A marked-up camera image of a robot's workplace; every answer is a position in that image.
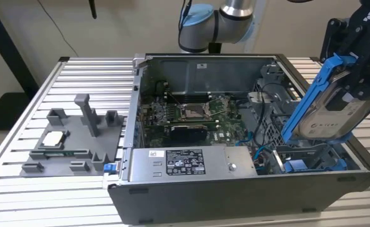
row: metal rail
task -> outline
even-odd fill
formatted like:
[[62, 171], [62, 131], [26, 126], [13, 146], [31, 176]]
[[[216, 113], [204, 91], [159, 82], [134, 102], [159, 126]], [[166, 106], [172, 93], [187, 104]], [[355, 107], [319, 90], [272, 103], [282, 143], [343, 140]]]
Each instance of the metal rail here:
[[[312, 79], [320, 65], [308, 58], [288, 58], [303, 78]], [[95, 112], [127, 113], [131, 83], [131, 59], [70, 58], [58, 63], [30, 105], [0, 146], [0, 226], [125, 226], [101, 188], [101, 176], [19, 178], [21, 163], [35, 145], [47, 124], [45, 116], [53, 107], [78, 115], [73, 104], [77, 93], [90, 93]], [[370, 115], [354, 130], [370, 152]], [[370, 226], [370, 188], [344, 195], [320, 213], [203, 222], [171, 226], [276, 226], [346, 227]]]

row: power supply label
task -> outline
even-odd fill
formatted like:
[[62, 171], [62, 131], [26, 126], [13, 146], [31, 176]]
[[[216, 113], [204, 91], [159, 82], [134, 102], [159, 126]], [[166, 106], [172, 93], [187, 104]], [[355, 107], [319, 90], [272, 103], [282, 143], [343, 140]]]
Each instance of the power supply label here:
[[204, 174], [202, 150], [166, 150], [166, 174], [169, 176]]

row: sticker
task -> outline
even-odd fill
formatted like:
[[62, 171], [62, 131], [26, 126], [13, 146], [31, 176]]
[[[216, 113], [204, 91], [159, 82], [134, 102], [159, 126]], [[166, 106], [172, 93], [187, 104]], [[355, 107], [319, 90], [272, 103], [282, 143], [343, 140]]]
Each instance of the sticker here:
[[167, 150], [166, 174], [169, 176], [204, 174], [202, 150]]
[[319, 110], [315, 112], [315, 116], [310, 124], [302, 128], [302, 133], [311, 138], [326, 138], [334, 136], [346, 122], [363, 105], [364, 101], [356, 101], [348, 103], [340, 111]]
[[195, 65], [195, 68], [206, 69], [207, 68], [207, 64], [206, 63], [199, 63], [199, 64]]
[[150, 150], [147, 156], [149, 157], [163, 157], [163, 150]]

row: white label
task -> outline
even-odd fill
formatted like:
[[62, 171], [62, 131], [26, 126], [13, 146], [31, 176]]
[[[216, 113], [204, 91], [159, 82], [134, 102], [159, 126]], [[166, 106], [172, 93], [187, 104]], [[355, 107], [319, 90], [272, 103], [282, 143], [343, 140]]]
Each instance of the white label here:
[[348, 116], [356, 112], [363, 103], [364, 101], [351, 102], [340, 111], [318, 111], [310, 126], [303, 128], [303, 134], [310, 138], [334, 136], [350, 119]]
[[196, 64], [195, 66], [198, 69], [206, 69], [207, 68], [207, 64], [206, 63], [200, 63], [200, 64]]
[[41, 142], [45, 146], [55, 146], [59, 143], [62, 137], [62, 132], [61, 131], [50, 131], [45, 138], [43, 141]]
[[163, 157], [165, 151], [163, 150], [150, 150], [147, 156], [149, 157]]

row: blue drive bracket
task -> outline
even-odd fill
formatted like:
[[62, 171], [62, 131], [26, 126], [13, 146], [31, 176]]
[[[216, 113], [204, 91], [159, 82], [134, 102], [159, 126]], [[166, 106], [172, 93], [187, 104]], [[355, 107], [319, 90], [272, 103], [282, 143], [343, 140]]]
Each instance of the blue drive bracket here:
[[[343, 65], [351, 65], [354, 64], [356, 59], [351, 56], [338, 56], [334, 53], [334, 56], [326, 59], [322, 68], [319, 70], [318, 75], [315, 76], [315, 79], [312, 81], [312, 84], [310, 85], [310, 88], [299, 101], [299, 104], [290, 116], [290, 119], [286, 122], [286, 125], [283, 126], [283, 129], [280, 130], [280, 136], [283, 138], [284, 143], [292, 144], [296, 142], [296, 140], [291, 140], [292, 130], [296, 127], [300, 119], [303, 118], [303, 115], [306, 113], [306, 110], [308, 109], [311, 103], [314, 102], [315, 98], [318, 97], [318, 94], [326, 90], [326, 88], [330, 85], [328, 79], [331, 77], [332, 70], [336, 66]], [[351, 132], [347, 133], [344, 136], [335, 140], [328, 140], [326, 143], [335, 144], [335, 143], [343, 143], [351, 136]]]

